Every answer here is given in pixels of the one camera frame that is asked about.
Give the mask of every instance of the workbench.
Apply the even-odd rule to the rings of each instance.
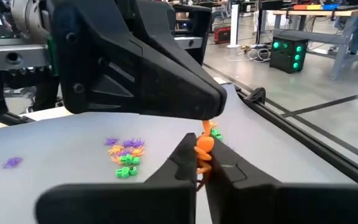
[[[213,121],[218,123],[223,142],[240,156],[286,183],[355,183],[245,105],[234,85],[223,87],[227,91],[226,107]],[[70,115],[64,108],[54,110],[64,117],[0,128],[1,224],[35,224],[37,198],[56,185],[144,182],[186,133],[203,131],[201,121],[190,119],[130,113]],[[43,112],[36,113],[40,118]],[[106,138],[145,140],[137,176],[117,179],[114,172],[120,166],[110,161]],[[10,157],[23,161],[15,169],[3,169],[2,164]],[[211,223],[205,191],[197,195],[196,212],[196,223]]]
[[[338,79],[341,76],[341,68],[343,65],[358,61],[358,55],[349,55],[347,50],[351,42],[352,34],[358,29],[358,9],[335,11],[334,16],[348,17],[345,28],[342,34],[322,34],[316,32],[305,32],[306,16],[332,16],[333,12],[328,10],[313,11],[313,10],[279,10],[273,12],[275,17],[275,25],[273,35],[287,35],[293,37],[299,37],[302,39],[308,39],[313,42],[320,42],[324,44],[338,45],[338,52],[336,55],[321,54],[317,52],[308,51],[310,54],[327,57],[334,59],[334,66],[332,69],[332,78]],[[293,26],[293,29],[281,29],[280,21],[282,15],[288,15],[292,18],[293,22],[299,21],[299,25]]]

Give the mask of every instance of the gray floor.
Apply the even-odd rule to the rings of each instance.
[[[240,24],[248,26],[239,26],[239,44],[254,44],[252,19],[240,19]],[[335,33],[336,29],[333,29],[333,22],[326,20],[316,22],[313,32]],[[262,41],[271,39],[271,35],[265,34]],[[347,65],[340,79],[332,80],[330,72],[334,61],[328,58],[308,54],[303,71],[287,74],[269,68],[269,63],[249,60],[239,49],[228,50],[226,45],[215,45],[210,40],[205,69],[212,76],[236,82],[243,88],[264,87],[267,97],[278,108],[267,106],[279,114],[358,95],[357,62]],[[310,47],[327,50],[330,45],[312,43]],[[358,163],[358,99],[302,113],[298,117],[312,128],[292,117],[287,119]]]

